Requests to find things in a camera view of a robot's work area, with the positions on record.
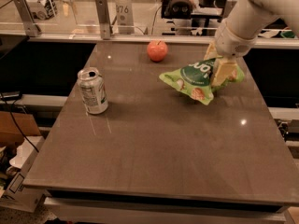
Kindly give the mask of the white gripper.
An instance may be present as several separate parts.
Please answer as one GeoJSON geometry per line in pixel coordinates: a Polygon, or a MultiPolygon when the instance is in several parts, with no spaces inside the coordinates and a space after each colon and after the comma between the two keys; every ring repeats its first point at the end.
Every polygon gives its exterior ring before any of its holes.
{"type": "Polygon", "coordinates": [[[214,42],[210,42],[205,60],[216,59],[216,71],[212,75],[211,86],[219,87],[225,81],[236,81],[237,62],[232,57],[243,57],[249,53],[256,42],[256,37],[247,39],[240,35],[235,35],[229,28],[228,22],[224,19],[218,27],[214,42]]]}

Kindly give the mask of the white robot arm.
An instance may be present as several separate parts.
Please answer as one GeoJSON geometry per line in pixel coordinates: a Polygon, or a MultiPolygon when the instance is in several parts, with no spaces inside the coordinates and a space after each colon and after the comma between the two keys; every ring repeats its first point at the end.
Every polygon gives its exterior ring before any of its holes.
{"type": "Polygon", "coordinates": [[[263,28],[282,19],[299,36],[299,0],[238,0],[217,28],[207,54],[216,54],[216,72],[211,86],[220,86],[236,69],[236,57],[254,46],[263,28]]]}

